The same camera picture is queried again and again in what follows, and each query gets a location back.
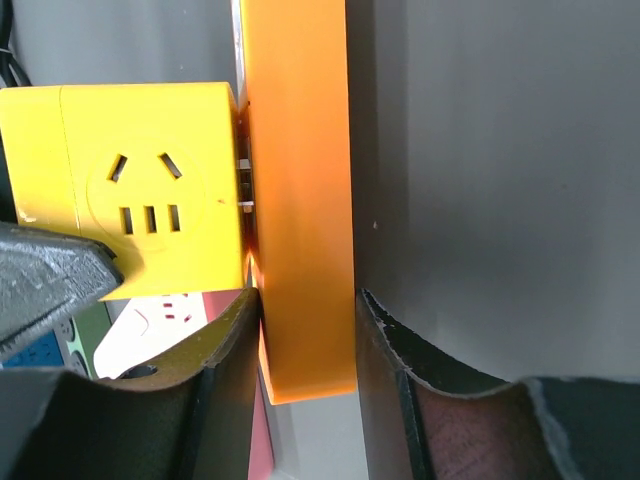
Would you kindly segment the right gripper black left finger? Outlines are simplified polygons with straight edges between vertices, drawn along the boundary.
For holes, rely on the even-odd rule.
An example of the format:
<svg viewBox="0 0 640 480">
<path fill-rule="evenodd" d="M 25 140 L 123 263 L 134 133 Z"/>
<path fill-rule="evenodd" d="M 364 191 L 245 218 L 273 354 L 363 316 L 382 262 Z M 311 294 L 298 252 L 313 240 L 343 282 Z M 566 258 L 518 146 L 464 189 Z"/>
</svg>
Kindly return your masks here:
<svg viewBox="0 0 640 480">
<path fill-rule="evenodd" d="M 116 380 L 66 369 L 1 373 L 5 479 L 244 479 L 260 296 Z"/>
</svg>

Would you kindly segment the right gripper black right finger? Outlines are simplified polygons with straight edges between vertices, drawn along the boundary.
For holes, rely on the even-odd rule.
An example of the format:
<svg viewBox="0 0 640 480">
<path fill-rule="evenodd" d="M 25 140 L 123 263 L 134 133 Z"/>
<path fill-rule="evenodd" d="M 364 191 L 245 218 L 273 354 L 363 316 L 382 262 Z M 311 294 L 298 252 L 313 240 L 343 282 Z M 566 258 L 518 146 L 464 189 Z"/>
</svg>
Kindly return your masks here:
<svg viewBox="0 0 640 480">
<path fill-rule="evenodd" d="M 507 382 L 356 296 L 356 366 L 373 479 L 635 479 L 635 378 Z"/>
</svg>

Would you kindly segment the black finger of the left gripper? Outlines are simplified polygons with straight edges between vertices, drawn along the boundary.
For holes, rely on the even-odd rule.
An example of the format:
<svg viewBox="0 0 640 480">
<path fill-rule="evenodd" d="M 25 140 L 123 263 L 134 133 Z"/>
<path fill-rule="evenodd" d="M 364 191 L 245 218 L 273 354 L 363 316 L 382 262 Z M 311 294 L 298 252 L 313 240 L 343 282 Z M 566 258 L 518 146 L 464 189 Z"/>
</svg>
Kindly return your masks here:
<svg viewBox="0 0 640 480">
<path fill-rule="evenodd" d="M 104 243 L 1 224 L 1 356 L 9 358 L 124 281 Z"/>
</svg>

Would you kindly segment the pink triangular socket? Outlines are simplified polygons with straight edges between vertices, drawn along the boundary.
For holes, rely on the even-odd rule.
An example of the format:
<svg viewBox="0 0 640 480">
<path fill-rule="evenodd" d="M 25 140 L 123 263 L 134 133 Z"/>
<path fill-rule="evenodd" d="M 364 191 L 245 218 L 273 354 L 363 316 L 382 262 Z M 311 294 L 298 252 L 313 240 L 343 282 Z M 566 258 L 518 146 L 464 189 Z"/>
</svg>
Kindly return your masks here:
<svg viewBox="0 0 640 480">
<path fill-rule="evenodd" d="M 273 470 L 260 380 L 256 290 L 134 298 L 94 352 L 112 387 L 184 393 L 174 479 L 266 479 Z"/>
</svg>

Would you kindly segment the yellow cube plug adapter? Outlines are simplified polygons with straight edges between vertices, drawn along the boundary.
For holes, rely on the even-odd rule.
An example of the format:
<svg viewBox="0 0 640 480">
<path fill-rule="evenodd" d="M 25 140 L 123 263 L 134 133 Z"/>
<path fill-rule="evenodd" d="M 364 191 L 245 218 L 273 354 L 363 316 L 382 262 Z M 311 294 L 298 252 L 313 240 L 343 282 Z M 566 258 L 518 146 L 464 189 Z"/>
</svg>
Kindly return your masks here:
<svg viewBox="0 0 640 480">
<path fill-rule="evenodd" d="M 107 245 L 115 300 L 240 288 L 236 120 L 226 83 L 5 88 L 17 220 Z"/>
</svg>

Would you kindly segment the orange yellow cube socket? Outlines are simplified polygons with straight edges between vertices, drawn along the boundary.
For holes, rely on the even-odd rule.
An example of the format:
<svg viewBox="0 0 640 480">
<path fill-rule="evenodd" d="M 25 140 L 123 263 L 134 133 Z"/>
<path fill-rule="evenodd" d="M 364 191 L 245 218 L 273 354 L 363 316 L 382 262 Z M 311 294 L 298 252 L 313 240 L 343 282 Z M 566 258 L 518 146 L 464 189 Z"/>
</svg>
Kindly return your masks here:
<svg viewBox="0 0 640 480">
<path fill-rule="evenodd" d="M 270 400 L 356 386 L 346 5 L 241 5 Z"/>
</svg>

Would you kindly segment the green power strip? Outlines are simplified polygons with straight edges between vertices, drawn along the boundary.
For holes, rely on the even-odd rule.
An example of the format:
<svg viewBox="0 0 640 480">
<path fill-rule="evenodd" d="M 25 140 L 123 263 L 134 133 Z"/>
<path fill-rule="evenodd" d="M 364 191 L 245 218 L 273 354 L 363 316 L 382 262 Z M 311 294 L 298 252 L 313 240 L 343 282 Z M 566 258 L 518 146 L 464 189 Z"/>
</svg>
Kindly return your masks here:
<svg viewBox="0 0 640 480">
<path fill-rule="evenodd" d="M 94 354 L 112 323 L 107 307 L 98 302 L 54 328 L 63 365 L 89 379 L 97 379 Z"/>
</svg>

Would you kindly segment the blue cube plug adapter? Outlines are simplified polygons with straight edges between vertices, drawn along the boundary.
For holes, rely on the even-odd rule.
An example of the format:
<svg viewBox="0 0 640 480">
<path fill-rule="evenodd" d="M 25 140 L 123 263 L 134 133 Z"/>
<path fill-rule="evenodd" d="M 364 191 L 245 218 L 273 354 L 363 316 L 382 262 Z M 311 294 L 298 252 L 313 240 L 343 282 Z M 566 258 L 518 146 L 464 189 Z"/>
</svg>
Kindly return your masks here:
<svg viewBox="0 0 640 480">
<path fill-rule="evenodd" d="M 1 363 L 3 368 L 61 367 L 64 360 L 53 331 Z"/>
</svg>

